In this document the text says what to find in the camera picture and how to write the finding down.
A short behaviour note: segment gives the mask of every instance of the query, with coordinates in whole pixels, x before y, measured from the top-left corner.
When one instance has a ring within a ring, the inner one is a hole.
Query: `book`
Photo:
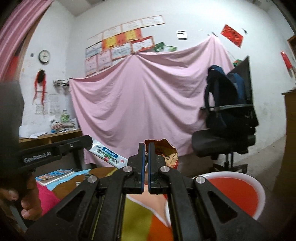
[[[46,186],[52,182],[55,182],[57,180],[70,176],[72,173],[74,173],[72,172],[72,169],[70,170],[60,169],[60,170],[36,177],[35,179],[41,186]]]

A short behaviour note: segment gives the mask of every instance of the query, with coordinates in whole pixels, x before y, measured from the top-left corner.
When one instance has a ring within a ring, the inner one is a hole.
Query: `finger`
[[[37,186],[36,180],[33,175],[27,180],[27,189],[34,189]]]
[[[38,197],[38,188],[30,190],[21,200],[21,205],[24,209],[29,210],[35,206],[41,206],[41,201]]]
[[[16,201],[18,200],[18,192],[14,189],[3,189],[0,188],[0,199],[7,199],[9,201]]]
[[[29,219],[36,221],[42,216],[42,208],[41,207],[34,207],[31,208],[30,210],[22,210],[22,217],[24,219]]]

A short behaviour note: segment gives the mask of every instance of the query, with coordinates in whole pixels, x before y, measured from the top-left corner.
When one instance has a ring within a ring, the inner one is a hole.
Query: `pink bed sheet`
[[[84,135],[128,158],[146,139],[167,139],[180,156],[192,152],[191,136],[205,129],[207,70],[233,69],[215,36],[171,53],[132,54],[112,68],[70,82],[74,109]],[[109,166],[85,151],[85,163]]]

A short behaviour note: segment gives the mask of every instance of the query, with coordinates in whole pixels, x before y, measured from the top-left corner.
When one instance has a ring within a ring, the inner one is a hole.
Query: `red decoration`
[[[227,24],[225,24],[225,27],[222,30],[221,34],[224,37],[228,38],[231,42],[233,42],[237,47],[240,48],[242,46],[242,40],[244,39],[244,37],[233,28],[229,27]]]
[[[37,83],[38,83],[38,79],[42,77],[42,80],[40,83],[42,83],[42,98],[41,98],[41,104],[44,106],[44,97],[45,97],[45,87],[46,87],[46,74],[44,70],[40,70],[35,78],[35,82],[34,82],[34,88],[35,88],[35,95],[33,98],[33,102],[34,100],[37,98]]]
[[[284,51],[281,51],[281,56],[282,56],[283,59],[284,59],[284,62],[285,62],[285,64],[286,64],[286,66],[287,66],[287,69],[292,69],[293,66],[292,66],[292,64],[291,64],[291,62],[290,62],[290,60],[289,60],[287,54],[286,54]]]

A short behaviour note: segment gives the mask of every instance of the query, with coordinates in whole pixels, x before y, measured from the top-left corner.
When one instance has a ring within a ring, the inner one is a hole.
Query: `pink curtain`
[[[54,0],[23,0],[0,30],[0,82],[27,32]]]
[[[207,71],[233,69],[214,35],[199,45],[171,53],[139,52],[97,75],[70,81],[71,97],[84,135],[129,158],[139,142],[167,139],[180,156],[192,152],[191,136],[205,129]],[[85,162],[108,164],[87,151]]]

